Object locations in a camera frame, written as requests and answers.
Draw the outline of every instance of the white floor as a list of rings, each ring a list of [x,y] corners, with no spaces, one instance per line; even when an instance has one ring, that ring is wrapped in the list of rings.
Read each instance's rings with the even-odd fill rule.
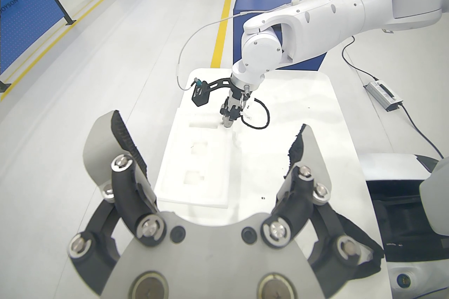
[[[220,18],[223,1],[106,0],[0,103],[0,297],[95,297],[66,255],[101,200],[82,162],[88,131],[98,116],[120,110],[154,184],[182,96],[175,82],[179,49],[194,30]],[[355,65],[397,91],[443,154],[449,154],[448,26],[446,14],[421,30],[363,33],[348,48]],[[188,45],[181,81],[210,66],[217,31],[211,26]],[[356,150],[436,158],[401,110],[387,113],[372,102],[362,87],[369,77],[343,62],[342,46],[320,70],[331,79]],[[231,63],[229,23],[222,67]],[[119,250],[126,243],[119,240]]]

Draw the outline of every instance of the metal gripper plate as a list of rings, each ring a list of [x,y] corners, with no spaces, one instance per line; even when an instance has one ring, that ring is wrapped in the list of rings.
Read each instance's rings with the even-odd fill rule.
[[[262,241],[260,226],[268,214],[218,227],[195,225],[172,212],[159,215],[167,223],[162,243],[145,247],[133,239],[112,271],[102,299],[324,299],[294,241],[283,249],[270,248]],[[177,225],[186,229],[186,237],[175,244],[170,231]],[[257,233],[253,245],[242,240],[242,229],[247,226]]]

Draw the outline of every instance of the black power cord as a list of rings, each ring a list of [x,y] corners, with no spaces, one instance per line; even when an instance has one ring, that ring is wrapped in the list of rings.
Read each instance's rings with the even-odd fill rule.
[[[359,70],[360,72],[365,73],[365,74],[371,76],[375,81],[378,81],[379,79],[377,79],[377,78],[376,78],[375,76],[373,76],[372,74],[366,72],[365,70],[361,70],[361,69],[359,69],[359,68],[356,68],[356,67],[355,67],[354,65],[352,65],[348,60],[346,60],[346,58],[345,58],[345,56],[344,56],[344,51],[345,51],[346,47],[351,46],[351,45],[356,41],[356,38],[355,38],[354,36],[352,36],[352,37],[353,37],[353,41],[352,41],[351,43],[348,43],[345,47],[343,47],[343,50],[341,51],[341,57],[343,57],[343,60],[344,60],[350,67],[354,68],[355,70]],[[443,154],[440,152],[440,150],[438,150],[438,148],[433,144],[433,142],[432,142],[431,140],[429,140],[429,139],[424,135],[424,133],[422,133],[422,132],[418,129],[418,127],[414,124],[414,122],[413,122],[413,120],[412,120],[412,118],[411,118],[409,112],[407,111],[407,109],[406,109],[406,107],[403,105],[403,103],[400,102],[399,105],[401,105],[402,108],[403,108],[403,110],[406,112],[406,115],[407,115],[407,117],[409,118],[410,123],[412,124],[413,128],[416,129],[416,131],[422,136],[422,138],[425,139],[425,140],[430,144],[430,146],[432,146],[432,147],[435,149],[435,151],[438,153],[438,155],[443,159],[444,156],[443,156]]]
[[[415,296],[413,299],[422,298],[422,297],[425,297],[425,296],[427,296],[427,295],[430,295],[430,294],[433,294],[433,293],[437,293],[438,291],[446,290],[446,289],[448,289],[448,288],[449,288],[449,286],[448,286],[448,287],[443,287],[443,288],[438,289],[438,290],[433,290],[433,291],[430,291],[430,292],[428,292],[428,293],[425,293],[425,294],[422,294],[422,295],[419,295],[419,296]]]
[[[252,129],[265,129],[268,127],[268,125],[270,124],[270,112],[268,111],[268,108],[265,106],[265,104],[263,102],[261,102],[258,99],[254,99],[255,102],[259,103],[260,105],[262,105],[262,107],[265,109],[265,111],[267,112],[267,124],[265,124],[263,127],[254,127],[253,125],[245,122],[243,115],[240,115],[240,118],[242,119],[243,124],[245,124],[246,126],[249,126]]]
[[[366,72],[366,71],[364,71],[364,70],[361,70],[361,69],[359,69],[359,68],[356,68],[354,65],[352,65],[348,60],[346,60],[346,57],[344,56],[344,51],[345,51],[345,49],[346,49],[346,47],[348,47],[348,46],[351,46],[355,41],[356,41],[356,38],[354,37],[354,36],[352,36],[353,37],[353,41],[351,42],[351,43],[348,43],[345,47],[343,47],[343,50],[341,51],[341,57],[343,57],[343,60],[350,66],[350,67],[352,67],[352,68],[354,68],[355,70],[359,70],[360,72],[362,72],[362,73],[365,73],[365,74],[368,74],[369,76],[371,76],[375,81],[378,81],[379,79],[377,79],[375,76],[373,76],[372,74],[370,74],[370,73],[368,73],[368,72]]]
[[[444,156],[443,156],[443,154],[440,152],[440,150],[438,150],[438,147],[436,147],[436,146],[433,144],[433,142],[432,142],[431,140],[429,140],[429,139],[424,135],[424,133],[422,133],[422,132],[418,129],[418,127],[414,124],[414,122],[413,122],[412,118],[410,117],[410,114],[409,114],[409,112],[407,111],[407,109],[406,109],[406,107],[404,106],[404,104],[401,102],[399,105],[401,105],[402,108],[403,108],[403,110],[406,112],[406,115],[407,115],[407,117],[409,118],[410,123],[411,123],[412,126],[416,129],[416,131],[422,136],[423,139],[425,139],[425,140],[430,144],[430,146],[432,146],[432,147],[435,149],[435,151],[438,153],[438,155],[441,156],[441,158],[443,159]]]

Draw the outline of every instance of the white table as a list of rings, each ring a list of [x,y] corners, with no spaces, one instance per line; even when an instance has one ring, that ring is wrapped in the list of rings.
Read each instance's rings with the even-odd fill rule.
[[[191,73],[188,81],[191,82],[198,77],[212,82],[229,77],[230,74],[230,69],[197,69]],[[173,173],[177,173],[173,171],[175,169],[173,164],[176,164],[176,169],[182,172],[183,164],[191,160],[186,158],[190,156],[190,149],[182,148],[188,146],[188,143],[180,145],[179,140],[183,137],[180,131],[189,130],[188,123],[193,120],[192,118],[199,121],[207,118],[208,123],[210,120],[219,123],[221,115],[218,112],[228,94],[227,89],[218,89],[210,94],[207,105],[196,107],[191,101],[192,90],[184,93],[155,187],[158,197],[162,189],[165,197],[170,193],[167,183],[165,187],[162,185],[164,179],[167,180],[168,177],[173,179]],[[223,167],[224,172],[229,174],[227,208],[173,203],[158,199],[159,208],[174,211],[184,219],[204,225],[225,225],[257,212],[270,213],[274,207],[276,193],[284,180],[283,176],[288,171],[288,150],[302,124],[305,123],[310,125],[314,132],[332,181],[330,199],[332,208],[348,217],[381,244],[364,175],[327,76],[320,72],[275,70],[266,75],[265,81],[252,97],[260,99],[268,107],[271,115],[268,128],[250,129],[241,121],[237,121],[230,129],[224,129],[223,126],[213,129],[221,141],[223,139],[226,141],[222,149],[215,148],[213,152],[215,158],[211,164],[217,162],[215,167],[217,174],[223,174]],[[258,107],[257,103],[250,104],[248,111],[252,116],[253,125],[262,126],[265,123],[265,111]],[[230,160],[227,168],[224,159]],[[171,181],[169,184],[173,185],[175,190],[181,182]],[[296,242],[305,256],[308,256],[315,241],[316,234],[309,222],[296,237]],[[391,298],[385,259],[379,273],[369,278],[350,281],[334,297]]]

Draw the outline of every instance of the yellow floor line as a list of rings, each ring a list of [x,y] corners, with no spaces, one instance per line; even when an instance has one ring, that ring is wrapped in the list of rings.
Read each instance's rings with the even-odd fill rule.
[[[11,83],[11,86],[6,90],[6,92],[4,94],[1,95],[0,97],[0,101],[3,101],[3,99],[11,92],[11,90],[17,85],[17,83],[19,83],[22,78],[33,68],[34,65],[37,64],[37,62],[39,62],[40,59],[42,59],[42,57],[45,56],[45,54],[50,51],[50,49],[63,37],[65,36],[69,30],[76,25],[77,23],[79,23],[81,20],[83,20],[88,14],[90,14],[92,12],[93,9],[95,9],[100,3],[102,3],[104,0],[99,0],[97,1],[90,9],[88,9],[83,15],[81,15],[79,18],[77,18],[76,22],[72,25],[67,26],[66,30],[64,30],[52,43],[50,43],[46,49],[44,49],[37,57],[36,59],[27,66],[27,68],[13,81],[13,83]],[[46,43],[55,33],[57,33],[61,28],[59,28],[58,30],[56,30],[50,37],[48,37],[10,76],[9,78],[16,73],[16,71],[44,44]]]
[[[227,18],[231,10],[231,0],[224,0],[223,12],[221,18]],[[228,21],[222,21],[218,27],[217,40],[215,41],[214,54],[212,55],[211,68],[219,68],[221,65],[221,57],[223,56],[223,47],[225,45],[226,29],[228,28]]]

